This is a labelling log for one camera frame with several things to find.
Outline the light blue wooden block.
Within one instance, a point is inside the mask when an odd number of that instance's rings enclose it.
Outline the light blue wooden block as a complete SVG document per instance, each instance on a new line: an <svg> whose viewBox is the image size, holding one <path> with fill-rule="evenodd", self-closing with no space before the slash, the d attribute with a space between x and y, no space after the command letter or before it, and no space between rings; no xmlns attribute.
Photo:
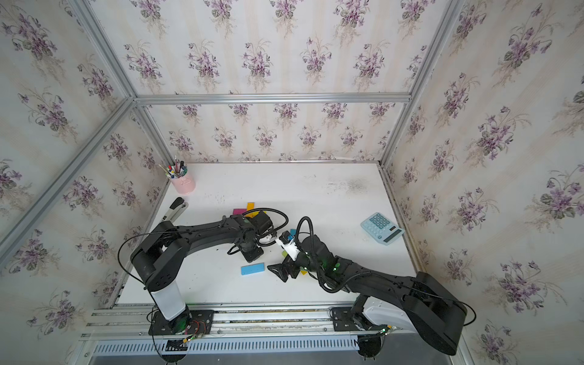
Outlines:
<svg viewBox="0 0 584 365"><path fill-rule="evenodd" d="M261 263L256 263L256 264L252 264L252 265L242 266L240 269L240 273L242 276L248 276L248 275L255 275L258 273L262 273L265 270L266 270L266 266L263 262L261 262Z"/></svg>

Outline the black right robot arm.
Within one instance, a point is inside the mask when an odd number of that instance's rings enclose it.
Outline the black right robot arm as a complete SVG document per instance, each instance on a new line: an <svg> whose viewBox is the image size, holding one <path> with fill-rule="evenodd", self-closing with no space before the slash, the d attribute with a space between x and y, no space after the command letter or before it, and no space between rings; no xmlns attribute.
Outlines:
<svg viewBox="0 0 584 365"><path fill-rule="evenodd" d="M366 304L377 300L402 310L419 336L435 350L456 355L462 330L469 324L468 314L475 310L458 300L433 276L418 272L396 276L367 269L349 259L333 255L319 237L307 234L303 241L285 231L271 235L267 243L276 243L286 253L284 261L269 266L282 281L307 272L328 294L339 291L357 295L351 307L342 311L338 321L360 332L357 347L362 357L375 357L384 339L395 326L366 315Z"/></svg>

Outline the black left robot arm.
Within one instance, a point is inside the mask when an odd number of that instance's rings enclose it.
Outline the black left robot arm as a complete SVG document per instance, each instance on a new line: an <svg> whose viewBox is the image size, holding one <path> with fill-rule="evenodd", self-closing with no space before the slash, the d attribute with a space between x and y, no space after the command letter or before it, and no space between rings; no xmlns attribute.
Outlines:
<svg viewBox="0 0 584 365"><path fill-rule="evenodd" d="M263 254L280 228L260 211L223 216L219 221L199 225L176 226L170 221L159 223L153 231L139 234L141 243L130 255L138 280L149 293L163 318L168 322L187 320L189 310L176 283L184 259L196 252L231 244L231 252L240 253L248 263Z"/></svg>

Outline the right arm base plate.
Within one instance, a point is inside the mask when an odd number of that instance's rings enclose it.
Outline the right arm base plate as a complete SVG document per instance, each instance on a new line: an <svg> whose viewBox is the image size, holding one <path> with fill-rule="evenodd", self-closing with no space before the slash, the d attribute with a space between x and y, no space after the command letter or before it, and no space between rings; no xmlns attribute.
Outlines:
<svg viewBox="0 0 584 365"><path fill-rule="evenodd" d="M397 330L395 326L373 324L363 313L358 313L352 307L331 307L328 314L335 332L393 332Z"/></svg>

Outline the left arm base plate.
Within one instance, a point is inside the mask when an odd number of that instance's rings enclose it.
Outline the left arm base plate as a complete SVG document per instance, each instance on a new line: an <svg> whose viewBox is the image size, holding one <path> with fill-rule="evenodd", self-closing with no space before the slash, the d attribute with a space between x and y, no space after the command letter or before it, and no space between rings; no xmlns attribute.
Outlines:
<svg viewBox="0 0 584 365"><path fill-rule="evenodd" d="M173 320L167 320L160 310L150 317L149 335L209 335L214 310L185 310Z"/></svg>

